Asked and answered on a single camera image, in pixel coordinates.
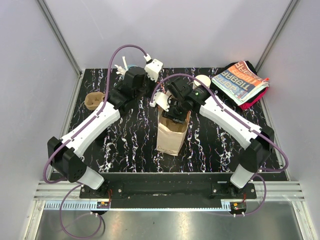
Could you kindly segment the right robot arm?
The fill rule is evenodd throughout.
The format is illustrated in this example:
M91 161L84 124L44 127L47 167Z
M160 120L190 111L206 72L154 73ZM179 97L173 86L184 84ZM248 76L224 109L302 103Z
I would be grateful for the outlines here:
M181 76L167 89L169 96L165 100L163 117L181 124L189 112L198 113L222 127L244 149L227 185L228 195L239 198L244 194L246 184L271 155L274 130L246 120L219 100L207 86L192 88Z

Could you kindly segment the brown paper takeout bag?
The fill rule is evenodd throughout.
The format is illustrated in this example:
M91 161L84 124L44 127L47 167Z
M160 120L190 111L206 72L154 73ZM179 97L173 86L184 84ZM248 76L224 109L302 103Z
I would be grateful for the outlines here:
M181 124L163 117L164 110L161 107L158 107L157 110L156 150L171 156L178 156L185 141L191 112L188 112L184 123Z

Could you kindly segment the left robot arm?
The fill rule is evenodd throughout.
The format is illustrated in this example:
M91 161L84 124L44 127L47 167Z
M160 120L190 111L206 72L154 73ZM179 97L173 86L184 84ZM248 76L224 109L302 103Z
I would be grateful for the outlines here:
M52 137L48 141L49 165L63 179L86 185L95 197L103 198L108 193L104 178L86 165L81 156L99 135L132 109L141 97L151 96L158 76L147 68L132 67L127 70L122 80L107 93L106 101L101 102L89 117L61 139Z

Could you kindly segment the cardboard cup carrier stack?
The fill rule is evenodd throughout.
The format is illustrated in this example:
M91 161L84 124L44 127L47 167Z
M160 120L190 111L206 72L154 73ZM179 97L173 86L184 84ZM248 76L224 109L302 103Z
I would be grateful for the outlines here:
M98 108L101 102L104 101L105 94L103 92L91 92L88 93L84 99L85 107L90 110L94 111Z

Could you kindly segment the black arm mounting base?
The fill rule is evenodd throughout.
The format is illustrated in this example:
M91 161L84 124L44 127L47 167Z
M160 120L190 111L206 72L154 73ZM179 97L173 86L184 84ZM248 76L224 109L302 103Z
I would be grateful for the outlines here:
M246 199L257 198L254 184L246 183L237 188L231 183L230 173L104 173L105 183L93 190L82 187L81 199L106 198L112 193L113 199L121 199L132 195L200 195L214 199Z

